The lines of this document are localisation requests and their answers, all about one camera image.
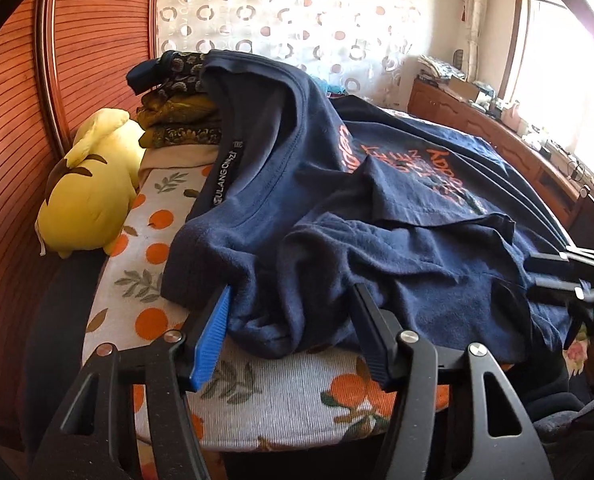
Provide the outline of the navy blue printed t-shirt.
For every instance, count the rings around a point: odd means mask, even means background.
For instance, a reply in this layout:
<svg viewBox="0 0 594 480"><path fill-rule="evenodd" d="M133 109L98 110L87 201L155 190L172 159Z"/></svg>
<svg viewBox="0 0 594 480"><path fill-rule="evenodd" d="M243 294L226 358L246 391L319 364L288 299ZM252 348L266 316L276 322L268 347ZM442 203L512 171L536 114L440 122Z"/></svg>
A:
<svg viewBox="0 0 594 480"><path fill-rule="evenodd" d="M485 344L502 363L559 352L570 318L526 296L524 260L569 238L486 141L331 99L261 56L167 53L168 90L205 92L218 157L173 239L161 294L189 309L230 286L227 330L265 359L353 346L349 294L438 346Z"/></svg>

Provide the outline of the folded olive patterned clothes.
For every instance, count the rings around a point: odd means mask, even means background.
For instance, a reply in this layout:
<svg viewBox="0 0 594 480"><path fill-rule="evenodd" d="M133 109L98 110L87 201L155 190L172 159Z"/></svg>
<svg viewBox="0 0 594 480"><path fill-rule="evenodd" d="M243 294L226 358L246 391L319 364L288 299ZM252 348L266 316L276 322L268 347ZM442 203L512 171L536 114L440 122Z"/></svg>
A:
<svg viewBox="0 0 594 480"><path fill-rule="evenodd" d="M219 108L201 82L205 58L204 53L167 51L129 70L127 84L141 98L142 148L220 143Z"/></svg>

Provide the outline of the wooden cabinet desk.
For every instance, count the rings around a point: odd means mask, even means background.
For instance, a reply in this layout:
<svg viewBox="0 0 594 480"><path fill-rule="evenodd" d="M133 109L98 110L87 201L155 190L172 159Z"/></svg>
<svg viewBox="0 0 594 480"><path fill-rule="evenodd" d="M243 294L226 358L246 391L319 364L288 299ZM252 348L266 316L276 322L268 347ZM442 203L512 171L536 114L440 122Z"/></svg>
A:
<svg viewBox="0 0 594 480"><path fill-rule="evenodd" d="M489 142L528 180L566 228L572 228L581 219L594 220L594 198L589 193L582 192L512 130L455 99L445 90L422 78L415 78L408 112Z"/></svg>

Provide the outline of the floral quilt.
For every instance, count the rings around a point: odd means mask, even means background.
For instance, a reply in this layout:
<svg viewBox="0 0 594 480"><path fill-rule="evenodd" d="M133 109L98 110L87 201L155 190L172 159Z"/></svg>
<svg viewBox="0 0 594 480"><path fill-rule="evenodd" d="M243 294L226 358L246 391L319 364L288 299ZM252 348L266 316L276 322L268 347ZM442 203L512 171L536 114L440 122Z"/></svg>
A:
<svg viewBox="0 0 594 480"><path fill-rule="evenodd" d="M586 327L582 324L572 343L562 352L570 378L583 372L588 359L589 342L590 338L586 332Z"/></svg>

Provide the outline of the orange fruit print sheet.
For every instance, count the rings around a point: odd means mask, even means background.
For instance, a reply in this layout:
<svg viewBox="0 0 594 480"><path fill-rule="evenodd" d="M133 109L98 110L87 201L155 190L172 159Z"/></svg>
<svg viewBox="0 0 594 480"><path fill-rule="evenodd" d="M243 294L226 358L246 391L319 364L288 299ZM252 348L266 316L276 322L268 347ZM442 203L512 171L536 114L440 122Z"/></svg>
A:
<svg viewBox="0 0 594 480"><path fill-rule="evenodd" d="M103 342L124 350L178 330L183 307L160 295L170 244L209 166L148 169L106 261L82 354ZM212 378L187 398L210 452L292 451L385 434L395 397L370 380L355 352L329 348L263 360L224 341Z"/></svg>

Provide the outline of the yellow plush toy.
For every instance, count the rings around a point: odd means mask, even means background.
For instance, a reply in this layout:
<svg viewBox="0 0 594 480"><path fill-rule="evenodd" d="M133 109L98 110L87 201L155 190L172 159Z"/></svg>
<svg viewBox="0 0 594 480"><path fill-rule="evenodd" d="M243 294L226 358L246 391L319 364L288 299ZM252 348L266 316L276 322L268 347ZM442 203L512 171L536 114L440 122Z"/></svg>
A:
<svg viewBox="0 0 594 480"><path fill-rule="evenodd" d="M119 108L101 108L80 125L44 189L35 221L41 255L113 250L138 194L142 134Z"/></svg>

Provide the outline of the white circle pattern curtain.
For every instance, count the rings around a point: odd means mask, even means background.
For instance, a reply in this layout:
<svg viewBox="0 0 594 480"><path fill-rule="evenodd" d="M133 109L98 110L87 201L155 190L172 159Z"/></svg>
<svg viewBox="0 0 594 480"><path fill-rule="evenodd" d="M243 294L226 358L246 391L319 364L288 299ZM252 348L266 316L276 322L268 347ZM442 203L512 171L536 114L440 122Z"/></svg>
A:
<svg viewBox="0 0 594 480"><path fill-rule="evenodd" d="M447 60L462 0L157 0L158 52L242 51L403 110L417 59Z"/></svg>

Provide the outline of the red wooden headboard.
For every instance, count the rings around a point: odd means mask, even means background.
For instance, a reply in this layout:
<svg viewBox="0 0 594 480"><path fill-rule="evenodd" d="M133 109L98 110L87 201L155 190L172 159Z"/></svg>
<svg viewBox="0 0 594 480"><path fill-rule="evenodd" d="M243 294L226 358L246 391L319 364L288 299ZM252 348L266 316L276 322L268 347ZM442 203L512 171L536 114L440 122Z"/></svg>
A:
<svg viewBox="0 0 594 480"><path fill-rule="evenodd" d="M126 73L155 53L156 0L0 0L0 441L20 432L23 352L58 268L34 230L81 122L134 110Z"/></svg>

